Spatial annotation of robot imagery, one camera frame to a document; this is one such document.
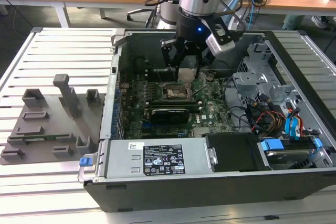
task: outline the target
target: motherboard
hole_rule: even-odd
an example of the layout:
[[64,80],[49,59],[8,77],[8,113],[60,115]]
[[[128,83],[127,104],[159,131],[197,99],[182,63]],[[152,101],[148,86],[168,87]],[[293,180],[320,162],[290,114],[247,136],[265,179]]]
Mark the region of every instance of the motherboard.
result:
[[125,139],[201,137],[234,129],[222,83],[205,73],[185,82],[152,82],[138,74],[120,89]]

